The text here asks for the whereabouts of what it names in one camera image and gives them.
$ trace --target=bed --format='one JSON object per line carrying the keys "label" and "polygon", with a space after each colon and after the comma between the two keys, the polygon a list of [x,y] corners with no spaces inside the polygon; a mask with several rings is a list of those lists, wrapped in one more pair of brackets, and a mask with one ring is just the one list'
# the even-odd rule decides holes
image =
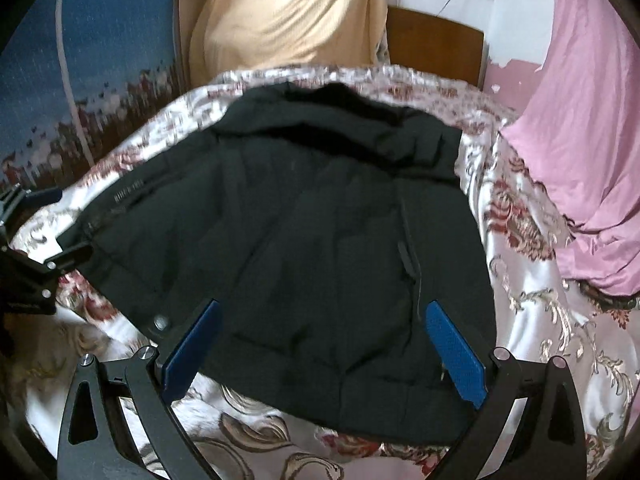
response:
{"label": "bed", "polygon": [[[40,210],[14,247],[37,260],[58,252],[55,237],[107,186],[185,136],[219,120],[243,91],[281,81],[317,87],[339,81],[362,95],[409,105],[463,131],[456,171],[478,220],[494,286],[498,345],[520,359],[564,356],[574,376],[594,478],[622,439],[640,381],[637,310],[604,312],[575,282],[563,280],[554,248],[570,236],[545,187],[499,131],[516,119],[473,86],[399,66],[348,70],[330,66],[227,72],[174,101],[100,161],[63,199]],[[77,272],[58,291],[53,317],[15,317],[8,328],[17,352],[3,367],[8,401],[55,456],[68,384],[78,357],[131,355],[148,342]],[[132,403],[124,412],[145,464],[162,474]],[[519,402],[485,472],[499,465],[523,405]],[[446,453],[441,447],[369,442],[296,419],[197,376],[174,411],[222,478],[423,479]]]}

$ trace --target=bolt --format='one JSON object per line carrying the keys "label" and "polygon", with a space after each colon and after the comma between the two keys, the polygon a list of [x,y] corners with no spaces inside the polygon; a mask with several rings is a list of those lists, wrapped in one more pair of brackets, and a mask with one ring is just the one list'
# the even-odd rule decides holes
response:
{"label": "bolt", "polygon": [[154,354],[154,348],[152,346],[145,346],[141,348],[138,353],[140,354],[140,359],[146,361],[147,359],[151,359],[151,356]]}
{"label": "bolt", "polygon": [[551,358],[551,362],[557,368],[566,368],[566,361],[562,359],[559,355],[553,356]]}
{"label": "bolt", "polygon": [[166,316],[163,316],[162,314],[158,314],[154,318],[154,325],[159,331],[162,332],[162,330],[166,330],[167,327],[169,326],[169,319]]}
{"label": "bolt", "polygon": [[495,358],[498,359],[498,361],[507,361],[511,355],[511,352],[509,352],[506,348],[498,346],[498,348],[494,350],[494,355]]}
{"label": "bolt", "polygon": [[94,362],[94,356],[92,354],[84,354],[80,359],[80,366],[88,366]]}

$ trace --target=yellow fabric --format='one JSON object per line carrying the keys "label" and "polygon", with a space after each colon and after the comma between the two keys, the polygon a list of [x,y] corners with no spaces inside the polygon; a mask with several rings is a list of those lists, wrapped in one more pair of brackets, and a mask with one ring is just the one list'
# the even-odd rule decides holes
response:
{"label": "yellow fabric", "polygon": [[385,20],[386,0],[207,0],[191,36],[191,84],[226,70],[372,65]]}

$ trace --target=pink fabric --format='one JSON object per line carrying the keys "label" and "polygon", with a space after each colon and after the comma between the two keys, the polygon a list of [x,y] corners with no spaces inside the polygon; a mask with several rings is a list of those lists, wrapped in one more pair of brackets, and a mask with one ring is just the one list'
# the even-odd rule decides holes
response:
{"label": "pink fabric", "polygon": [[545,75],[503,134],[575,223],[562,275],[640,290],[640,48],[607,0],[556,0]]}

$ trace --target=black jacket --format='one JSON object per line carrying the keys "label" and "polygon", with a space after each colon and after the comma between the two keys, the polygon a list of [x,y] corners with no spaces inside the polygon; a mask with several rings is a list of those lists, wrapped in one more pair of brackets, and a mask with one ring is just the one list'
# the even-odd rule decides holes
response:
{"label": "black jacket", "polygon": [[441,380],[420,310],[495,343],[486,257],[454,174],[460,131],[340,84],[252,89],[123,176],[66,231],[143,333],[203,300],[224,329],[202,372],[352,434],[451,444],[471,405]]}

